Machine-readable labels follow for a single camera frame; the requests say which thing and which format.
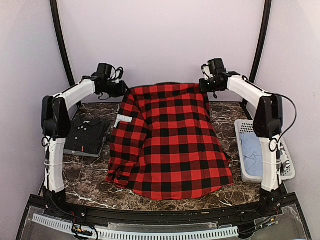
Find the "red black plaid shirt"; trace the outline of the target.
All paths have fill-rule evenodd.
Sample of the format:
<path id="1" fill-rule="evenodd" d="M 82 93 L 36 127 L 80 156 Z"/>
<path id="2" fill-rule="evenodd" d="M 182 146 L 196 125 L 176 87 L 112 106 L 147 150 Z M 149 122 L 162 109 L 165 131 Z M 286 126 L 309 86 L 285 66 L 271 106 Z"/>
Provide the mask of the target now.
<path id="1" fill-rule="evenodd" d="M 152 200 L 197 199 L 234 184 L 197 83 L 131 88 L 109 148 L 106 182 Z"/>

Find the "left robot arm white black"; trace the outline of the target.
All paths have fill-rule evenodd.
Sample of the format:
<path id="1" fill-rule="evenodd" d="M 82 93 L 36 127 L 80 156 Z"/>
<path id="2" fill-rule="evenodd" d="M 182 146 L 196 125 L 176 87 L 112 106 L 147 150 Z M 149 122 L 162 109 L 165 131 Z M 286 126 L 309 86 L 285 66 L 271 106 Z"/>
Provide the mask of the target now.
<path id="1" fill-rule="evenodd" d="M 100 63 L 95 73 L 83 76 L 80 82 L 53 96 L 42 100 L 41 128 L 42 146 L 45 148 L 45 180 L 43 194 L 65 196 L 63 181 L 63 151 L 72 123 L 69 110 L 91 95 L 119 98 L 129 89 L 122 80 L 123 67 L 114 68 Z"/>

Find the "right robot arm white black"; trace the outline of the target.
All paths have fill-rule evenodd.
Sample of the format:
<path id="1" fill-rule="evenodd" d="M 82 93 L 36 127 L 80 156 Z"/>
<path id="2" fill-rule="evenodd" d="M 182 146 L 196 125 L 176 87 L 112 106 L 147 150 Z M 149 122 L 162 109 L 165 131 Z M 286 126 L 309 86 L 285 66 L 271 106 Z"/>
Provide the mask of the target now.
<path id="1" fill-rule="evenodd" d="M 283 99 L 287 96 L 267 92 L 251 83 L 244 75 L 236 71 L 227 71 L 221 58 L 209 60 L 201 66 L 204 78 L 199 80 L 203 93 L 231 91 L 249 102 L 255 108 L 253 131 L 259 138 L 262 150 L 263 176 L 261 192 L 273 194 L 281 188 L 280 146 L 287 132 L 284 124 Z"/>

